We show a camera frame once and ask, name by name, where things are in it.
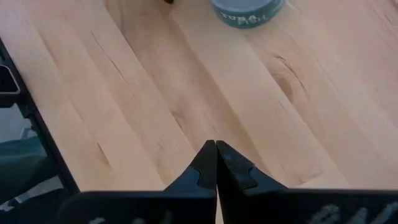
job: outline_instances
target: black object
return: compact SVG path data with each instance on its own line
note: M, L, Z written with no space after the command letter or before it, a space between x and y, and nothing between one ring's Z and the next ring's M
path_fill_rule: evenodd
M32 123L32 129L37 133L53 166L57 168L63 186L70 194L79 192L25 83L0 39L0 108L9 108L14 104L17 104L23 117Z
M288 189L223 141L207 141L163 192L88 192L59 223L398 223L398 192Z
M57 211L68 197L69 194L64 189L58 189L29 198L21 204L14 205L12 210L0 213L0 223L57 223Z
M0 64L0 108L9 108L20 97L21 89L11 70Z

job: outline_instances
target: black plastic jaw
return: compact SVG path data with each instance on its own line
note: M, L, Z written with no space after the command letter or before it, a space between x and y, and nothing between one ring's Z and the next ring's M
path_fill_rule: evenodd
M398 192L288 189L223 141L207 141L163 192L93 192L71 199L59 223L398 223Z
M218 141L217 184L225 224L398 223L398 192L288 189Z
M71 198L59 223L214 223L217 148L207 141L162 192L87 192Z

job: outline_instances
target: can label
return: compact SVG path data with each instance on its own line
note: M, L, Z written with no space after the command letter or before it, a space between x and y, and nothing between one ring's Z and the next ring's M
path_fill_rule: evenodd
M249 12L231 12L213 5L217 16L228 25L247 29L261 25L273 18L284 5L285 0L273 0L259 9Z

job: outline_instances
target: teal can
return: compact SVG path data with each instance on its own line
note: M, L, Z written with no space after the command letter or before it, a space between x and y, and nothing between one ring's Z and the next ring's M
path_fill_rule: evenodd
M217 16L231 27L248 29L273 18L285 0L211 0Z

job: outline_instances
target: wooden table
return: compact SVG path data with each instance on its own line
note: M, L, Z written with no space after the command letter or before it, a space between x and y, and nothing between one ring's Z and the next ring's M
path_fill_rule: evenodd
M0 0L0 37L80 190L155 190L206 139L290 187L398 188L397 0Z

